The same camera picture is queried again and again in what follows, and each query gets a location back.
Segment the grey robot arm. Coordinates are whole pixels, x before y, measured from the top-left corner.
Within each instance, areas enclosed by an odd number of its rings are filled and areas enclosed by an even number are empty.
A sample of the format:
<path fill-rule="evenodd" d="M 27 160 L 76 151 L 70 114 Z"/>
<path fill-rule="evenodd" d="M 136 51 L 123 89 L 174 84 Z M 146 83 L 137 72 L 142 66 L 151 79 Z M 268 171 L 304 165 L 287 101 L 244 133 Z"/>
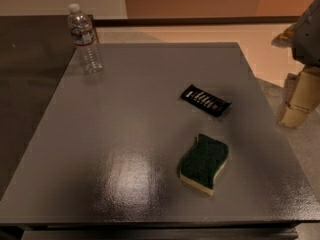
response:
<path fill-rule="evenodd" d="M 272 45 L 290 48 L 293 59 L 304 65 L 297 75 L 287 75 L 277 115 L 283 126 L 297 128 L 320 104 L 320 0 L 314 0 Z"/>

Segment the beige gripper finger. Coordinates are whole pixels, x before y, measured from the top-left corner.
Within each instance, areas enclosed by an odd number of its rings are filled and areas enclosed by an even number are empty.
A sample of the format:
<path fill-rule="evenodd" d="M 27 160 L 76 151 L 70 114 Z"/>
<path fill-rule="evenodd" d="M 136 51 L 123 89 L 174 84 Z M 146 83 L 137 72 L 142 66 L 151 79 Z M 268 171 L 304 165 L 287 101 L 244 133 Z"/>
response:
<path fill-rule="evenodd" d="M 306 65 L 297 75 L 289 73 L 282 100 L 278 122 L 289 128 L 301 126 L 320 105 L 320 68 Z"/>

